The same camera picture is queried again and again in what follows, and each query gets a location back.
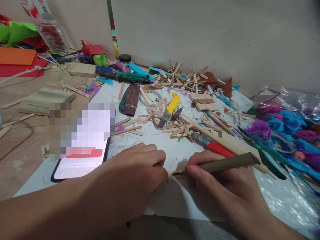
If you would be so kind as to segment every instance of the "blue paper flower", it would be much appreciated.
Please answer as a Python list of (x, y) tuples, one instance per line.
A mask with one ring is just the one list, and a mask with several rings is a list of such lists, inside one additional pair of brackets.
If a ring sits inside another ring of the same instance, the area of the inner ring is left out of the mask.
[(274, 131), (274, 132), (283, 132), (283, 126), (284, 126), (284, 123), (281, 122), (278, 118), (273, 118), (269, 121), (267, 121), (271, 131)]
[(306, 126), (301, 117), (294, 115), (289, 110), (282, 110), (279, 113), (283, 116), (284, 132), (287, 134), (295, 135), (299, 129), (302, 129), (301, 126)]

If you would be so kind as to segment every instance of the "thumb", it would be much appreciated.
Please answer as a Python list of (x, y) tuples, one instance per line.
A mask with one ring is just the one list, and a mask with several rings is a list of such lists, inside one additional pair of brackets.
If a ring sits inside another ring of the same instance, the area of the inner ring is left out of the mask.
[(218, 201), (227, 200), (228, 190), (214, 176), (196, 165), (187, 168), (188, 173), (200, 185), (204, 186)]

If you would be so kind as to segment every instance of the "smartphone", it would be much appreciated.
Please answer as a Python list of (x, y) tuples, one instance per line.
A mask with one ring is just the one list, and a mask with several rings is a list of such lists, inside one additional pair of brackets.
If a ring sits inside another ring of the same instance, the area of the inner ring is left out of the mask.
[(52, 182), (61, 182), (68, 178), (82, 177), (99, 167), (107, 160), (110, 137), (101, 146), (90, 153), (71, 154), (59, 159), (52, 175)]

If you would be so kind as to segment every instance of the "wooden handle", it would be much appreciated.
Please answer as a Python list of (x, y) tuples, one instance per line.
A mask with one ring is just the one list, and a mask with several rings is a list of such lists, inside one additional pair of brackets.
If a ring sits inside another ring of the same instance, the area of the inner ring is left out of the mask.
[(234, 132), (232, 132), (226, 125), (224, 125), (222, 122), (220, 122), (219, 119), (217, 119), (215, 116), (212, 114), (208, 114), (208, 117), (212, 119), (216, 124), (218, 124), (224, 131), (229, 133), (231, 136), (234, 136)]
[[(200, 164), (198, 165), (198, 167), (202, 168), (203, 170), (209, 173), (213, 173), (217, 171), (223, 171), (255, 164), (260, 164), (259, 159), (256, 156), (254, 156), (251, 152), (248, 152), (238, 156)], [(188, 174), (187, 170), (179, 172), (179, 175), (181, 176), (185, 176), (186, 174)]]

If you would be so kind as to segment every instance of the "crepe paper rose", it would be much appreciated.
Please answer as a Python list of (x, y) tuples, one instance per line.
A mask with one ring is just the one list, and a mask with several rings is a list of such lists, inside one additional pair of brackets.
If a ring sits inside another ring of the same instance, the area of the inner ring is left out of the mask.
[(299, 116), (294, 115), (289, 110), (279, 112), (283, 116), (284, 132), (290, 135), (295, 135), (302, 126), (306, 126), (306, 122)]
[(281, 122), (278, 118), (271, 119), (267, 121), (270, 130), (274, 132), (283, 132), (284, 123)]
[(302, 152), (295, 152), (294, 158), (298, 161), (303, 161), (306, 159), (306, 156)]
[(250, 136), (258, 135), (263, 141), (271, 139), (271, 130), (267, 122), (262, 120), (255, 120), (252, 123), (252, 127), (248, 128), (248, 134)]
[(265, 117), (267, 121), (273, 118), (278, 118), (280, 121), (283, 121), (283, 116), (279, 113), (267, 113)]
[(278, 113), (279, 111), (283, 110), (282, 107), (277, 107), (277, 106), (269, 106), (266, 108), (261, 108), (261, 111), (263, 113)]
[(304, 141), (319, 141), (319, 137), (317, 136), (317, 134), (312, 131), (312, 130), (305, 130), (305, 129), (301, 129), (301, 130), (298, 130), (296, 132), (296, 135), (298, 138), (304, 140)]

